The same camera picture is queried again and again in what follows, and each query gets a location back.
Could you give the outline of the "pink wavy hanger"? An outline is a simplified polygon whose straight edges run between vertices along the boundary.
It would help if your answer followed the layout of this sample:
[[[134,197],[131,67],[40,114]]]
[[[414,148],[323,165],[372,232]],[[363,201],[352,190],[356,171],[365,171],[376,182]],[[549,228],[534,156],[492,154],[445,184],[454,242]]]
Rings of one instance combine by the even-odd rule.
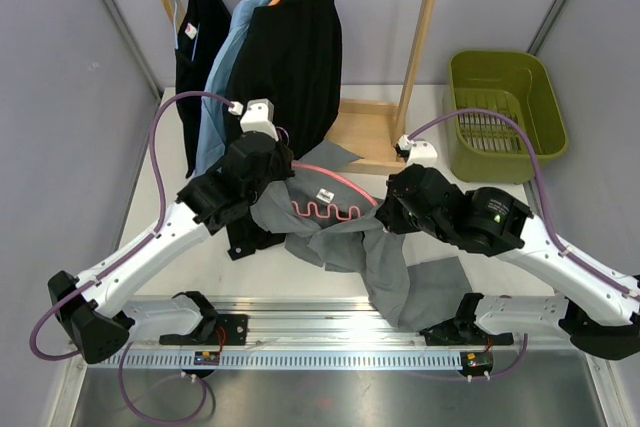
[[[361,218],[378,207],[378,200],[347,177],[317,165],[295,162],[291,204],[300,217],[329,223]]]

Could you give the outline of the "grey shirt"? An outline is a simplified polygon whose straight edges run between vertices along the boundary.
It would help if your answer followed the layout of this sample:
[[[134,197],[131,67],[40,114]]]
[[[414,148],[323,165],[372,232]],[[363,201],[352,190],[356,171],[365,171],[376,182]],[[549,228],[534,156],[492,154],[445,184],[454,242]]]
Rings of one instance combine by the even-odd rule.
[[[357,158],[323,141],[301,161],[335,172]],[[260,228],[285,235],[286,249],[305,262],[360,275],[370,302],[393,327],[417,332],[455,315],[471,290],[457,258],[407,265],[404,236],[385,232],[375,218],[377,208],[348,222],[300,217],[291,204],[293,177],[271,183],[251,207],[251,217]]]

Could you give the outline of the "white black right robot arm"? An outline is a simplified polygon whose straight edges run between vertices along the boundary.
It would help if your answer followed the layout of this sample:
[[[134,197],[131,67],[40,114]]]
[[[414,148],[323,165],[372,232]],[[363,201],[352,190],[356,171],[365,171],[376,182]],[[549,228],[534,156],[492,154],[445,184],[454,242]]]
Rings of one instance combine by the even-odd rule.
[[[493,187],[462,192],[433,167],[389,176],[376,213],[392,233],[423,232],[470,254],[494,257],[548,284],[552,296],[467,293],[453,318],[421,330],[430,345],[510,345],[514,334],[567,339],[606,360],[639,351],[639,279],[559,249],[543,220]]]

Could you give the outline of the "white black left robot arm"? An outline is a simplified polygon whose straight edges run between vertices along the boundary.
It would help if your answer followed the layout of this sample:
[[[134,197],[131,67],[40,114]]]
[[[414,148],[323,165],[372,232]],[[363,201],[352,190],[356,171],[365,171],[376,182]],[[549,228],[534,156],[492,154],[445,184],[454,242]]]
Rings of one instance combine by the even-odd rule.
[[[203,294],[185,291],[160,301],[133,296],[181,254],[244,217],[270,183],[291,177],[292,159],[277,137],[244,133],[178,192],[158,224],[77,276],[55,274],[48,282],[55,316],[84,361],[100,363],[142,340],[216,343],[218,313]]]

